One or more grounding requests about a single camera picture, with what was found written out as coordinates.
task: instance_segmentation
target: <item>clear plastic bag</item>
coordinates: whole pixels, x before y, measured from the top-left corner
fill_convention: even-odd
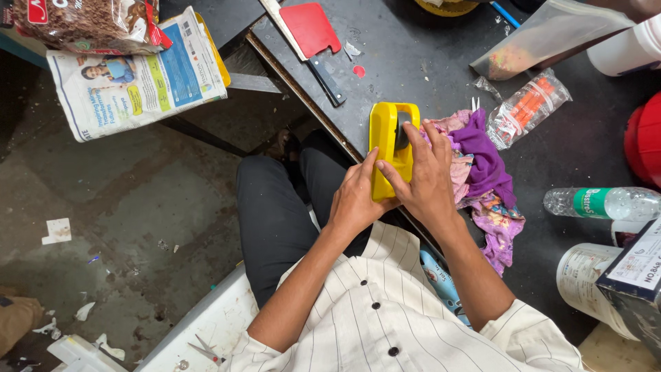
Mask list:
[[[15,0],[18,30],[55,49],[84,54],[154,54],[172,45],[158,0]]]
[[[497,149],[510,148],[566,101],[572,96],[547,68],[489,114],[486,135]]]
[[[505,40],[471,66],[490,80],[507,80],[571,48],[635,26],[623,13],[573,0],[547,0]]]

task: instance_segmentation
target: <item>newspaper advertisement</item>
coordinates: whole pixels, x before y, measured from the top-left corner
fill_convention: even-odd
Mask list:
[[[152,56],[48,51],[59,101],[78,142],[227,97],[212,43],[192,7],[159,27],[173,45]]]

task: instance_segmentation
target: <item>person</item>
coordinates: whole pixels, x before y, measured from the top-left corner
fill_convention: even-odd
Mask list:
[[[105,76],[113,83],[130,83],[136,78],[136,64],[130,56],[105,56],[96,66],[87,66],[81,75],[88,80]]]
[[[241,162],[241,247],[260,312],[222,371],[582,370],[578,350],[512,294],[474,243],[455,209],[449,139],[423,125],[431,148],[403,125],[410,182],[376,161],[378,148],[348,167],[323,133],[303,141],[300,168],[320,232],[281,163]],[[397,198],[372,201],[374,167]],[[420,240],[382,221],[400,204],[439,243],[473,329],[435,295]]]

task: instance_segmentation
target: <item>red plastic piece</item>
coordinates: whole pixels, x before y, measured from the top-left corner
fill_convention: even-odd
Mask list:
[[[653,182],[661,187],[661,92],[642,110],[638,124],[638,153]]]
[[[638,124],[641,121],[643,109],[644,106],[640,106],[629,117],[627,129],[624,131],[624,154],[633,173],[643,181],[652,183],[647,169],[642,164],[641,155],[638,153]]]
[[[305,3],[280,8],[280,16],[292,32],[306,58],[310,58],[330,46],[333,53],[342,44],[319,3]]]
[[[363,66],[356,65],[354,66],[354,73],[358,75],[359,78],[365,77],[365,68]]]

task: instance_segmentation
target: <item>concrete floor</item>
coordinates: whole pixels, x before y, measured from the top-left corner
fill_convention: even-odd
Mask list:
[[[131,371],[242,260],[241,159],[160,124],[80,144],[50,73],[1,50],[0,60],[11,71],[0,73],[0,285],[55,310],[64,334],[93,342],[106,333]],[[304,112],[282,95],[229,97],[183,116],[249,151]],[[72,241],[43,246],[46,221],[65,217]],[[87,321],[74,320],[91,301]],[[59,364],[51,342],[30,332],[5,363],[26,357],[50,371]]]

